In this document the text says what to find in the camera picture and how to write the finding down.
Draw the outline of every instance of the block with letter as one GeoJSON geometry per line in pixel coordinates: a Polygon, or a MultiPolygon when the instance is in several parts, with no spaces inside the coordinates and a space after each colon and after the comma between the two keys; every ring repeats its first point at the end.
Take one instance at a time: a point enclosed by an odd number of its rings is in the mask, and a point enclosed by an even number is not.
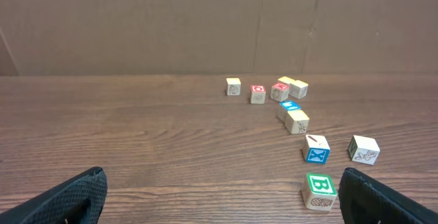
{"type": "Polygon", "coordinates": [[[291,134],[307,132],[309,117],[302,110],[287,112],[285,126],[291,134]]]}
{"type": "Polygon", "coordinates": [[[306,162],[325,164],[330,153],[326,137],[306,135],[302,144],[302,155],[306,162]]]}
{"type": "Polygon", "coordinates": [[[276,83],[271,88],[271,99],[275,101],[284,101],[288,98],[289,86],[282,83],[276,83]]]}
{"type": "Polygon", "coordinates": [[[283,121],[286,121],[287,112],[293,110],[301,110],[301,107],[294,103],[293,101],[283,101],[280,102],[279,111],[277,112],[277,116],[283,121]]]}
{"type": "Polygon", "coordinates": [[[227,78],[227,95],[240,95],[240,79],[227,78]]]}
{"type": "Polygon", "coordinates": [[[353,162],[374,165],[380,152],[381,150],[373,138],[354,135],[350,145],[348,145],[348,153],[353,162]]]}
{"type": "Polygon", "coordinates": [[[306,96],[309,85],[300,80],[295,80],[290,84],[289,94],[295,98],[301,99],[306,96]]]}
{"type": "Polygon", "coordinates": [[[290,88],[290,84],[294,83],[294,81],[295,81],[295,79],[292,79],[290,77],[280,77],[279,78],[279,82],[289,86],[289,88],[290,88]]]}
{"type": "Polygon", "coordinates": [[[301,194],[306,208],[330,211],[335,203],[337,191],[329,175],[308,173],[301,194]]]}
{"type": "Polygon", "coordinates": [[[265,103],[266,89],[265,86],[251,86],[251,103],[263,104],[265,103]]]}

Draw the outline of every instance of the letter x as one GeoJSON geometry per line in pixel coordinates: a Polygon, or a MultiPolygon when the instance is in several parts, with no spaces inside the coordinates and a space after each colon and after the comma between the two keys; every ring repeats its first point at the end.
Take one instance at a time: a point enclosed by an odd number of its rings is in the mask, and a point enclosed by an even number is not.
{"type": "Polygon", "coordinates": [[[325,151],[323,151],[323,152],[321,152],[321,153],[316,153],[315,151],[311,151],[310,152],[310,156],[309,156],[309,160],[310,159],[313,159],[313,158],[318,158],[318,159],[320,159],[321,161],[323,161],[324,160],[324,155],[326,154],[326,152],[325,151]]]}

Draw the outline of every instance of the toy block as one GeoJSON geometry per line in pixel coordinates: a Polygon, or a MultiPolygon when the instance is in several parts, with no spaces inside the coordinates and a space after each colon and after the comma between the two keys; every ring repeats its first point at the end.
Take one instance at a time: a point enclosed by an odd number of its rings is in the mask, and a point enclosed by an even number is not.
{"type": "Polygon", "coordinates": [[[326,164],[330,153],[326,137],[319,135],[306,135],[302,144],[302,155],[306,162],[326,164]]]}
{"type": "Polygon", "coordinates": [[[295,80],[290,84],[289,94],[295,98],[301,99],[306,96],[309,85],[300,80],[295,80]]]}
{"type": "Polygon", "coordinates": [[[354,135],[350,145],[348,145],[348,153],[353,162],[374,165],[380,152],[381,150],[373,138],[354,135]]]}
{"type": "Polygon", "coordinates": [[[330,211],[337,197],[331,177],[315,173],[307,174],[301,194],[306,208],[310,210],[330,211]]]}
{"type": "Polygon", "coordinates": [[[271,99],[275,101],[284,101],[289,95],[289,86],[282,83],[276,83],[271,88],[271,99]]]}
{"type": "Polygon", "coordinates": [[[285,126],[291,134],[307,132],[309,117],[302,110],[287,112],[285,126]]]}
{"type": "Polygon", "coordinates": [[[277,116],[283,122],[285,122],[287,112],[292,110],[301,110],[301,107],[298,104],[294,103],[293,101],[280,102],[280,107],[279,107],[279,111],[277,112],[277,116]]]}
{"type": "Polygon", "coordinates": [[[227,95],[240,95],[240,79],[227,78],[227,95]]]}
{"type": "Polygon", "coordinates": [[[295,81],[295,79],[292,79],[290,77],[280,77],[279,78],[279,82],[289,86],[289,88],[291,88],[290,84],[292,84],[294,81],[295,81]]]}
{"type": "Polygon", "coordinates": [[[266,90],[265,86],[251,86],[251,103],[263,104],[265,103],[266,90]]]}

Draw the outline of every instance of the wooden table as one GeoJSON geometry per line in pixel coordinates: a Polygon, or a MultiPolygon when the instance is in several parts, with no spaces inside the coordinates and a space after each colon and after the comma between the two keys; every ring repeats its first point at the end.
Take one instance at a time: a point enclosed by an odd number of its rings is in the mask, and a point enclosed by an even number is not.
{"type": "Polygon", "coordinates": [[[348,166],[438,211],[438,77],[293,76],[309,134],[325,135],[325,165],[306,164],[279,106],[248,104],[250,84],[280,76],[0,78],[0,212],[102,166],[109,189],[100,223],[341,223],[304,207],[308,172],[348,166]],[[377,139],[374,166],[351,162],[353,134],[377,139]]]}

